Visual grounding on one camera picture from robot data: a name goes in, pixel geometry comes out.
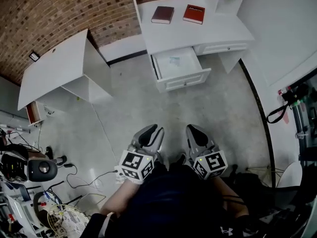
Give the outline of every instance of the black baseboard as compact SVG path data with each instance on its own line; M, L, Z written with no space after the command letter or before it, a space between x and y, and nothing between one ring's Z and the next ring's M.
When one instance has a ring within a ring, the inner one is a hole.
M269 160L270 160L270 165L271 165L271 176L272 176L272 187L275 188L276 187L276 177L275 177L275 161L274 161L274 153L273 153L273 146L272 146L272 140L271 140L271 135L269 132L269 128L267 125L267 121L266 121L266 117L265 117L265 113L263 110L263 106L261 104L261 100L259 98L258 92L256 90L256 87L253 84L253 81L248 73L247 68L245 67L243 61L240 59L239 60L239 64L242 67L242 70L247 78L247 81L250 85L250 88L253 92L254 98L257 102L259 111L260 111L260 115L261 115L261 119L262 119L262 123L263 123L263 127L264 127L264 131L265 131L265 135L266 135L266 140L267 140L267 146L268 146L268 154L269 154Z
M129 55L124 56L124 57L120 57L120 58L108 61L107 64L108 64L108 66L110 66L110 65L115 64L117 62L128 60L130 58L135 58L135 57L138 57L138 56L142 56L142 55L145 55L147 53L148 53L147 50L142 50L142 51L139 51L139 52L136 52L136 53L133 53L133 54L129 54Z

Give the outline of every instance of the red book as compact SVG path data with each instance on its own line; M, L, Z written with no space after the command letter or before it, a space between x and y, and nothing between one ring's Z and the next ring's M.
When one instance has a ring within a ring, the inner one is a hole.
M183 16L183 20L202 24L204 20L205 8L195 6L195 5L187 5L186 11Z

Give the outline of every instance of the black and white pattern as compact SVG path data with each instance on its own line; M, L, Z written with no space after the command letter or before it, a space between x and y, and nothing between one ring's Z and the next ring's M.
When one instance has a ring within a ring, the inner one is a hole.
M143 170L141 171L142 174L142 178L145 179L145 177L152 171L153 169L153 164L152 161L150 161L145 168L143 168Z
M127 170L127 169L122 169L122 171L124 172L125 176L140 180L137 172Z
M225 167L225 163L220 153L215 153L206 157L210 171Z
M205 176L207 175L207 171L199 162L196 162L195 169L202 178L205 178Z
M211 178L211 177L217 177L217 176L221 175L222 172L223 172L223 170L219 170L219 171L216 171L216 172L214 172L214 173L211 173L211 174L209 175L209 178Z
M137 155L137 154L128 152L122 165L126 166L128 168L132 168L132 169L137 170L142 162L142 159L143 159L142 155Z

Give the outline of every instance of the desk top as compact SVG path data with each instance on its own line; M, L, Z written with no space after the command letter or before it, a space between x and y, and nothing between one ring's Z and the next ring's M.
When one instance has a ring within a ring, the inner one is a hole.
M183 20L188 4L204 7L203 24ZM170 24L152 23L157 6L174 7ZM138 5L142 35L149 54L205 43L253 41L254 38L234 14L213 13L205 0L156 0Z
M87 32L86 29L58 44L25 70L18 110L83 75Z

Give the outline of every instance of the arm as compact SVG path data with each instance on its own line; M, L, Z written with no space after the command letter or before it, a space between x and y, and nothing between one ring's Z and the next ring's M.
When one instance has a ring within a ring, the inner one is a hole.
M129 200L137 193L140 185L135 184L129 179L126 179L121 187L107 200L100 210L100 214L107 215L110 212L123 212Z
M222 196L226 196L225 199L239 201L243 203L241 198L237 198L237 194L220 178L215 177L212 180L215 190L217 190ZM245 205L234 203L230 201L224 201L223 207L228 212L232 212L235 218L239 218L243 215L249 215L248 208Z

